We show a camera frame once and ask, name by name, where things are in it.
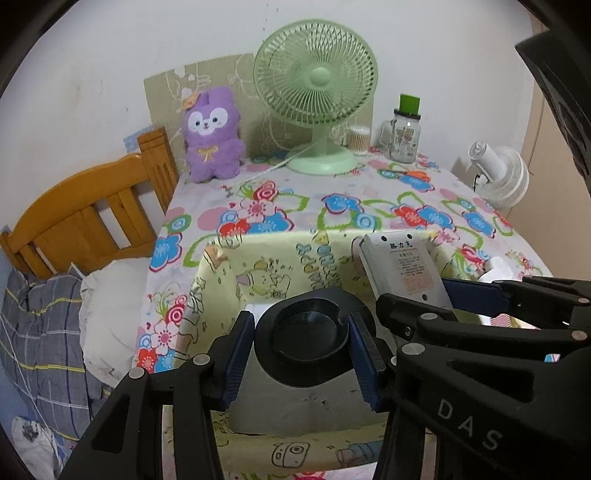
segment wooden bed headboard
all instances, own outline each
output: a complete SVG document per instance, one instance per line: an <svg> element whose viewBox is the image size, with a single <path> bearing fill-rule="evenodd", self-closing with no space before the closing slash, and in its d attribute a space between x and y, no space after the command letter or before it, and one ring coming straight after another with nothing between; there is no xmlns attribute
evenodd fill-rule
<svg viewBox="0 0 591 480"><path fill-rule="evenodd" d="M84 272L121 258L149 257L156 234L134 187L150 181L163 212L178 182L178 172L164 128L138 137L141 154L81 171L41 195L14 230L0 234L0 247L13 266L46 279L53 275L39 249L58 273L74 262ZM119 248L95 204L105 199L128 238Z"/></svg>

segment plush bunny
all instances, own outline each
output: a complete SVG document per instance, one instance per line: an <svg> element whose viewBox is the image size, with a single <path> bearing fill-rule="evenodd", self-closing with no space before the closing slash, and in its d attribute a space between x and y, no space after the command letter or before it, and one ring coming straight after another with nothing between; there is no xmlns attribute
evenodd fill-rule
<svg viewBox="0 0 591 480"><path fill-rule="evenodd" d="M191 179L200 182L212 177L231 179L238 175L239 160L246 146L238 138L240 112L234 105L232 91L228 87L217 87L196 92L187 106L183 136L187 142L186 160Z"/></svg>

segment fan grille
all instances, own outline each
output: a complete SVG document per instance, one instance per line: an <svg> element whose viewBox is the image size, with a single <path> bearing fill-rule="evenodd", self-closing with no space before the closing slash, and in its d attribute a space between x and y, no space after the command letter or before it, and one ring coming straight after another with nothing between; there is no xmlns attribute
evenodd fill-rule
<svg viewBox="0 0 591 480"><path fill-rule="evenodd" d="M373 52L355 32L326 20L304 20L273 33L255 58L260 98L302 127L340 123L360 110L378 83Z"/></svg>
<svg viewBox="0 0 591 480"><path fill-rule="evenodd" d="M513 148L495 147L493 150L499 158L505 159L505 177L477 187L476 193L496 209L511 208L525 195L530 183L530 173Z"/></svg>

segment plaid pillowcase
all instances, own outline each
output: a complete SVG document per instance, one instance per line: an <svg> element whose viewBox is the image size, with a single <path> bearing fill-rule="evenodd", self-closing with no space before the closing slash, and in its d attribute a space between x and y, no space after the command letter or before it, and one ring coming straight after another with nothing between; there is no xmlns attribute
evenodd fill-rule
<svg viewBox="0 0 591 480"><path fill-rule="evenodd" d="M49 428L70 440L80 438L108 393L83 362L81 283L70 274L39 280L14 270L0 313L6 375Z"/></svg>

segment cotton swab container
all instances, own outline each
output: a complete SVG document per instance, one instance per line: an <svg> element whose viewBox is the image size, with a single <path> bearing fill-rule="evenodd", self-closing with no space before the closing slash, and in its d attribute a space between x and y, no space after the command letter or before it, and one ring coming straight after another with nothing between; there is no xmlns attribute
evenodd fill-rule
<svg viewBox="0 0 591 480"><path fill-rule="evenodd" d="M371 140L371 129L363 125L349 127L349 150L355 155L367 155L369 141Z"/></svg>

